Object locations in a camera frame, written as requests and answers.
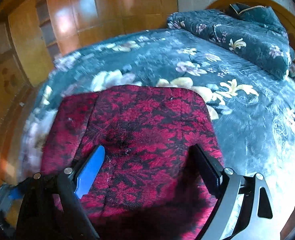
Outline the red black floral garment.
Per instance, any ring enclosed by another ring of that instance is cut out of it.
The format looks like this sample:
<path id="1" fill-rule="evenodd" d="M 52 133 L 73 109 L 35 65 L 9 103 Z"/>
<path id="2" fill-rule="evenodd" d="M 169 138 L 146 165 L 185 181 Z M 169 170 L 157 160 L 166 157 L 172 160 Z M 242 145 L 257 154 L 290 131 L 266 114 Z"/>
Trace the red black floral garment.
<path id="1" fill-rule="evenodd" d="M 43 148 L 55 174 L 105 148 L 81 204 L 101 239 L 194 239 L 216 202 L 190 147 L 222 153 L 203 99 L 192 90 L 116 86 L 64 98 Z"/>

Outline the dark teal floral bedspread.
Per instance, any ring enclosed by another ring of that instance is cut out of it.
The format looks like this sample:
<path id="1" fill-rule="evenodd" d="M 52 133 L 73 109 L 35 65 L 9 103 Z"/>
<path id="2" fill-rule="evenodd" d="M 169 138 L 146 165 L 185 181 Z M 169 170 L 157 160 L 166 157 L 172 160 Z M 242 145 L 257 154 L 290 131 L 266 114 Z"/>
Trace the dark teal floral bedspread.
<path id="1" fill-rule="evenodd" d="M 20 178 L 41 167 L 42 146 L 62 99 L 113 86 L 189 88 L 203 97 L 225 163 L 262 173 L 276 226 L 295 208 L 295 81 L 262 68 L 186 30 L 120 35 L 56 59 L 23 133 Z"/>

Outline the folded dark floral quilt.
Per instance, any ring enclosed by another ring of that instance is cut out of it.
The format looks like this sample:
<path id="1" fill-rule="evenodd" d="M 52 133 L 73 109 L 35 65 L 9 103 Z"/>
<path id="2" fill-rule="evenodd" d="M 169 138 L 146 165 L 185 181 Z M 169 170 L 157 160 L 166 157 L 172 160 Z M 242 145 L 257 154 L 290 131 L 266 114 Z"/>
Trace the folded dark floral quilt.
<path id="1" fill-rule="evenodd" d="M 256 64 L 282 80 L 292 64 L 288 33 L 284 28 L 262 27 L 238 20 L 217 9 L 175 12 L 170 29 L 184 29 Z"/>

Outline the wooden wardrobe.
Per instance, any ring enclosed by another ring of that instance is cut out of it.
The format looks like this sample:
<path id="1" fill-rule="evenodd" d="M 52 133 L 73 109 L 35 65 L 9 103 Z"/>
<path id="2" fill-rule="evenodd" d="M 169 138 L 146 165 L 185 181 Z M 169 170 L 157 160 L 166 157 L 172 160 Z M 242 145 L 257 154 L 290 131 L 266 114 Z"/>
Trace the wooden wardrobe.
<path id="1" fill-rule="evenodd" d="M 40 26 L 50 35 L 47 48 L 57 59 L 118 35 L 166 27 L 177 0 L 39 0 L 47 16 Z"/>

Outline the wooden arched headboard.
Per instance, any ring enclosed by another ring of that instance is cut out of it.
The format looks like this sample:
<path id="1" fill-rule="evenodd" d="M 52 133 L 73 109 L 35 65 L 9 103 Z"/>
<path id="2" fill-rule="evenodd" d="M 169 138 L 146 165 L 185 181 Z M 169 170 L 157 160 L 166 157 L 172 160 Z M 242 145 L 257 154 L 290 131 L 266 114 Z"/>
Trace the wooden arched headboard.
<path id="1" fill-rule="evenodd" d="M 225 11 L 230 4 L 237 2 L 251 7 L 255 5 L 271 6 L 281 21 L 281 24 L 286 28 L 289 35 L 290 46 L 292 46 L 295 51 L 295 16 L 273 0 L 217 0 L 206 7 L 206 9 L 219 9 Z"/>

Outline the wooden door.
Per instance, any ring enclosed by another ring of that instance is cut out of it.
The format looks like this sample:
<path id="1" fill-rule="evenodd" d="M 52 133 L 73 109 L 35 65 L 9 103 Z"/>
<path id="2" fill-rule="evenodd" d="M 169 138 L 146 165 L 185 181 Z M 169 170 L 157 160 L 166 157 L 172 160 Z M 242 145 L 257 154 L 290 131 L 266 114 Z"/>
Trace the wooden door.
<path id="1" fill-rule="evenodd" d="M 9 27 L 19 61 L 31 85 L 47 79 L 52 60 L 39 27 L 35 0 L 25 0 L 8 16 Z"/>

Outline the dark teal pillow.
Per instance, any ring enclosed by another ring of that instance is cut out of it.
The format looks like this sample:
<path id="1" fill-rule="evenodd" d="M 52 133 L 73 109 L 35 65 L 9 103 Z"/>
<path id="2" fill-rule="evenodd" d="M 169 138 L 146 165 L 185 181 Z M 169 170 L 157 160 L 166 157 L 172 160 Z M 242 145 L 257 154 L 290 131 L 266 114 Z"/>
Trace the dark teal pillow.
<path id="1" fill-rule="evenodd" d="M 271 7 L 263 5 L 249 6 L 243 3 L 230 4 L 226 9 L 230 16 L 262 27 L 283 28 L 278 16 Z"/>

